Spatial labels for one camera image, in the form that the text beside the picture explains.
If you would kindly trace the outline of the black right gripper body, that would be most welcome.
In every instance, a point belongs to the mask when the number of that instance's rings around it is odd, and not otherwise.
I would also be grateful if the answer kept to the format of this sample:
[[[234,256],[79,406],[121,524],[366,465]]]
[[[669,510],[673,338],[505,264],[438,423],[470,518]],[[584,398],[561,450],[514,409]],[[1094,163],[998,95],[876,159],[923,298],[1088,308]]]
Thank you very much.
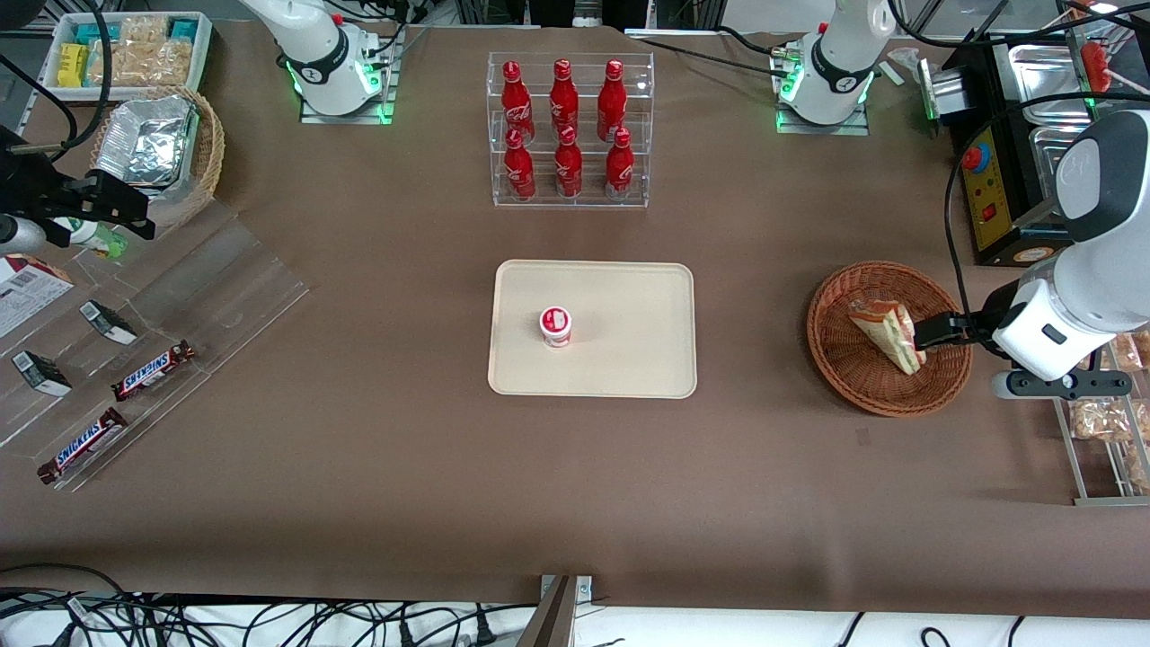
[[[41,153],[17,155],[24,140],[1,128],[1,246],[68,247],[71,230],[57,224],[66,216],[63,176]]]

